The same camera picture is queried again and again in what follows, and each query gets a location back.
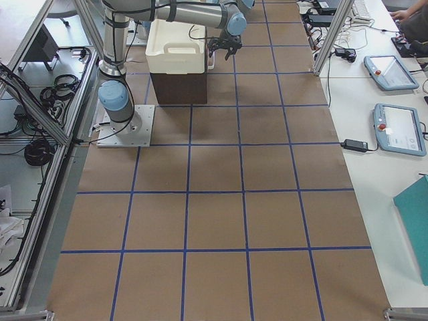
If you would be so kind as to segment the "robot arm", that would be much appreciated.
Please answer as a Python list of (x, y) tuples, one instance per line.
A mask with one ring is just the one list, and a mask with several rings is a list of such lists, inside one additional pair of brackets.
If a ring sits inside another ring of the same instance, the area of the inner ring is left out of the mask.
[(130, 20), (149, 22), (146, 54), (161, 105), (207, 103), (207, 62), (218, 49), (225, 56), (242, 47), (245, 12), (252, 1), (103, 1), (105, 32), (99, 64), (98, 99), (114, 134), (137, 132), (142, 118), (126, 82), (126, 38)]

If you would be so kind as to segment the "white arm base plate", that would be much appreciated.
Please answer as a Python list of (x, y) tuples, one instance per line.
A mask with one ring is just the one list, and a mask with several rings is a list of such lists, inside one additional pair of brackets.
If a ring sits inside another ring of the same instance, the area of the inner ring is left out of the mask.
[(100, 127), (96, 140), (98, 147), (149, 147), (154, 121), (155, 105), (136, 105), (133, 119), (125, 129), (124, 125), (110, 121), (107, 111), (104, 111), (102, 122), (107, 125)]

